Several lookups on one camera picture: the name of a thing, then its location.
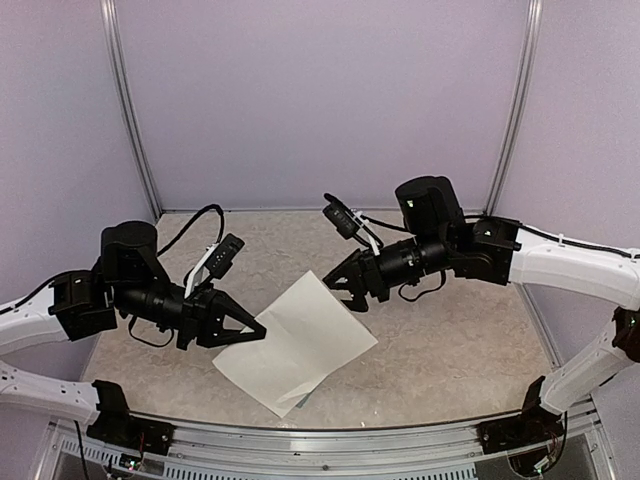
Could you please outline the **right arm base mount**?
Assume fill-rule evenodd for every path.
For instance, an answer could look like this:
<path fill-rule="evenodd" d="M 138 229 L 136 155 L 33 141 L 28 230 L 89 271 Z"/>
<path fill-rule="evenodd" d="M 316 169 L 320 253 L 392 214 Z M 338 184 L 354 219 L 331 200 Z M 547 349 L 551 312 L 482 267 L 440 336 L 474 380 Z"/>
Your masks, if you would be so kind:
<path fill-rule="evenodd" d="M 484 421 L 477 426 L 484 454 L 517 449 L 564 434 L 562 416 L 541 406 L 540 392 L 544 379 L 541 376 L 529 386 L 518 414 Z"/>

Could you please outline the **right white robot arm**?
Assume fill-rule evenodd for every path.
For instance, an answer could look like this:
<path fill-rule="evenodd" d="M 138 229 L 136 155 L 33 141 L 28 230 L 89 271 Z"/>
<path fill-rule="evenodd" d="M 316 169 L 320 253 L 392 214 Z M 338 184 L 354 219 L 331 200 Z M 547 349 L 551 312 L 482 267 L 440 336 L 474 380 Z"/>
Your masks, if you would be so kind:
<path fill-rule="evenodd" d="M 599 334 L 552 373 L 533 383 L 511 433 L 523 444 L 546 432 L 551 418 L 639 361 L 639 252 L 552 234 L 515 219 L 468 216 L 445 176 L 420 176 L 395 190 L 408 238 L 384 244 L 373 219 L 326 194 L 324 215 L 345 239 L 369 238 L 323 279 L 348 294 L 345 306 L 365 312 L 368 301 L 386 302 L 393 289 L 424 277 L 521 288 L 537 287 L 609 306 Z"/>

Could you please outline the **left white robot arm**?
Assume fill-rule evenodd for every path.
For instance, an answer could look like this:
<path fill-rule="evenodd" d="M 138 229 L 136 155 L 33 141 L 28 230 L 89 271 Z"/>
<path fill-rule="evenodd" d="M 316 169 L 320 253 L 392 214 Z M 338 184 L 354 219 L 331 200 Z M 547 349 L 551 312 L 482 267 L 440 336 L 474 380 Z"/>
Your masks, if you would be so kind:
<path fill-rule="evenodd" d="M 118 326 L 118 317 L 144 320 L 169 333 L 185 351 L 262 340 L 266 329 L 228 293 L 214 287 L 230 269 L 243 240 L 227 234 L 192 268 L 186 285 L 171 281 L 160 262 L 158 232 L 126 221 L 101 233 L 89 270 L 54 275 L 1 307 L 1 355 L 83 341 Z M 66 381 L 1 364 L 1 401 L 102 430 L 121 445 L 140 434 L 122 388 L 109 381 Z"/>

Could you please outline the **ornate bordered letter sheet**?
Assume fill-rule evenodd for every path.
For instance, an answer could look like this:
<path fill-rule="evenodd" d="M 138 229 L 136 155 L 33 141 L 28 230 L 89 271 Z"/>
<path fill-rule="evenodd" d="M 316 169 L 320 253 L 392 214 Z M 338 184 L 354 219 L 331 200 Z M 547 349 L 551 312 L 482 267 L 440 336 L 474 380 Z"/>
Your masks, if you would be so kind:
<path fill-rule="evenodd" d="M 266 328 L 265 338 L 225 348 L 213 365 L 280 418 L 333 372 L 378 343 L 311 271 L 257 321 Z"/>

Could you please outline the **front aluminium rail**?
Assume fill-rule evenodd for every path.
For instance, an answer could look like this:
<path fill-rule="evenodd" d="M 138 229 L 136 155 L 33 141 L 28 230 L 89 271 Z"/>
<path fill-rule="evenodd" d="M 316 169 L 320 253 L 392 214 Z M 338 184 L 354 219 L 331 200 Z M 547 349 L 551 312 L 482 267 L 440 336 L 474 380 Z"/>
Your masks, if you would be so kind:
<path fill-rule="evenodd" d="M 484 453 L 480 419 L 406 428 L 267 429 L 176 422 L 166 455 L 147 453 L 138 470 L 130 450 L 51 423 L 37 479 L 513 479 L 525 454 Z"/>

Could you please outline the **left aluminium frame post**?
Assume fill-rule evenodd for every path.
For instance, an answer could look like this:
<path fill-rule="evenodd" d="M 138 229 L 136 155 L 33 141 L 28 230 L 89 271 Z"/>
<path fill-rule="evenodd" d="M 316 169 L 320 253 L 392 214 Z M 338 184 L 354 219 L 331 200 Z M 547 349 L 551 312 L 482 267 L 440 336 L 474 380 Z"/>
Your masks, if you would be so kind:
<path fill-rule="evenodd" d="M 99 4 L 109 62 L 125 133 L 132 151 L 134 165 L 140 178 L 146 203 L 152 218 L 157 221 L 160 219 L 163 209 L 135 112 L 133 96 L 127 75 L 124 48 L 119 30 L 117 5 L 114 0 L 101 0 Z"/>

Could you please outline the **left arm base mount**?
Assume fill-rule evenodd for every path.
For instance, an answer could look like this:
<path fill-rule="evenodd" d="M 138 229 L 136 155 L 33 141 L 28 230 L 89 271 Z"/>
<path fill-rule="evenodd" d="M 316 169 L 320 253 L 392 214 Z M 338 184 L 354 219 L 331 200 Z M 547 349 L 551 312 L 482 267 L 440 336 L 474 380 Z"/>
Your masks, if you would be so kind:
<path fill-rule="evenodd" d="M 91 386 L 98 395 L 98 417 L 87 427 L 89 438 L 142 453 L 168 455 L 174 425 L 133 415 L 116 383 L 95 380 Z"/>

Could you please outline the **aluminium frame post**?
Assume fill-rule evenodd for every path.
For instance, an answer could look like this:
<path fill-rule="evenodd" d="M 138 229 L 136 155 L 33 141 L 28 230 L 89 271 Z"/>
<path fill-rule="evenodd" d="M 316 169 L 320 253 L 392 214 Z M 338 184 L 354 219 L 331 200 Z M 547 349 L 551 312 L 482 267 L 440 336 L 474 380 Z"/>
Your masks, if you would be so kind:
<path fill-rule="evenodd" d="M 127 75 L 124 48 L 119 30 L 117 5 L 114 0 L 101 0 L 99 4 L 109 62 L 125 133 L 132 151 L 134 165 L 140 178 L 146 203 L 152 218 L 157 221 L 160 219 L 163 209 L 135 112 L 133 96 Z"/>
<path fill-rule="evenodd" d="M 524 36 L 519 55 L 514 91 L 510 102 L 505 132 L 499 149 L 496 169 L 494 171 L 483 213 L 493 215 L 499 206 L 508 173 L 513 163 L 514 151 L 526 108 L 531 77 L 534 70 L 535 56 L 543 14 L 542 0 L 527 2 Z"/>

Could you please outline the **teal paper envelope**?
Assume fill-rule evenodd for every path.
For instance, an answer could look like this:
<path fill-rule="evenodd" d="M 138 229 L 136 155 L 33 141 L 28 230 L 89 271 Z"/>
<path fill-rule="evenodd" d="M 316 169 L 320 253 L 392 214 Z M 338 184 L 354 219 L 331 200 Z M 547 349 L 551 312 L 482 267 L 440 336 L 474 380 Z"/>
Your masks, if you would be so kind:
<path fill-rule="evenodd" d="M 312 392 L 307 393 L 306 395 L 304 395 L 295 405 L 295 407 L 297 409 L 302 409 L 306 403 L 309 401 L 310 397 L 312 395 Z"/>

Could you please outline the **right aluminium frame post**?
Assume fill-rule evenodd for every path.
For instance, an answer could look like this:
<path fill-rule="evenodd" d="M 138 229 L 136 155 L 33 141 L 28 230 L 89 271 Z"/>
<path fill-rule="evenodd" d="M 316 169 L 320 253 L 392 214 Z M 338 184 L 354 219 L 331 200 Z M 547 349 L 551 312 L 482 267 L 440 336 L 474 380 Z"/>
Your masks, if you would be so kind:
<path fill-rule="evenodd" d="M 519 55 L 514 91 L 510 102 L 505 132 L 499 149 L 496 169 L 494 171 L 483 213 L 493 215 L 499 206 L 508 173 L 513 163 L 514 151 L 526 108 L 531 77 L 534 70 L 535 56 L 543 14 L 542 0 L 527 2 L 524 36 Z"/>

